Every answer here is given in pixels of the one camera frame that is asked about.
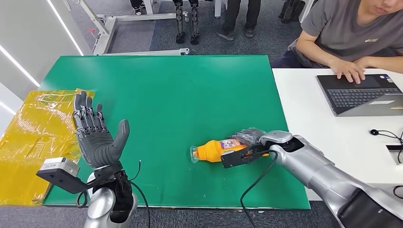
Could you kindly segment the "person's left hand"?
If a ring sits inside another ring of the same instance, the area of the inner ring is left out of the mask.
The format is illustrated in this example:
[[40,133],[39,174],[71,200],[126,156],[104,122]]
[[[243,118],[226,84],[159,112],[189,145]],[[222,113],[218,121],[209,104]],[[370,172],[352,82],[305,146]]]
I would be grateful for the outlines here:
[[356,60],[354,63],[361,69],[374,68],[372,60],[373,57],[362,57]]

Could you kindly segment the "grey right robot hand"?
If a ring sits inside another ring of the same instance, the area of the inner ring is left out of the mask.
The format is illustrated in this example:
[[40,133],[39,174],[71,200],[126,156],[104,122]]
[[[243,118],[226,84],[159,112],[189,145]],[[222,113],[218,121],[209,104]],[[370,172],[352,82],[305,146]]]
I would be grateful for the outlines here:
[[259,143],[261,136],[263,136],[264,134],[266,134],[264,130],[250,127],[234,133],[229,138],[238,140],[244,145],[251,146]]

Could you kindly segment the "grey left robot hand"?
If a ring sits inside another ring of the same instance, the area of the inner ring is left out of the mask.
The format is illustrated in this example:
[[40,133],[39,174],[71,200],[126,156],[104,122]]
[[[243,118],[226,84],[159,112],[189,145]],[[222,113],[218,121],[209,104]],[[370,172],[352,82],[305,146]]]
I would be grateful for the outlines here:
[[106,126],[102,104],[93,109],[92,98],[86,91],[75,94],[73,123],[82,157],[93,169],[118,163],[129,137],[129,121],[119,122],[117,134],[112,137]]

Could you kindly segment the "person's right hand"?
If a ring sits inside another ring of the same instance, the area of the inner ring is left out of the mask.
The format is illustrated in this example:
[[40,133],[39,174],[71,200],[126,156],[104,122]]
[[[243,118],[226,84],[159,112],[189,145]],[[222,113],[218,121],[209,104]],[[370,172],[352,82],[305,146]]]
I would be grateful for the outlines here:
[[329,64],[337,79],[345,78],[349,83],[360,84],[365,80],[364,70],[353,62],[335,60]]

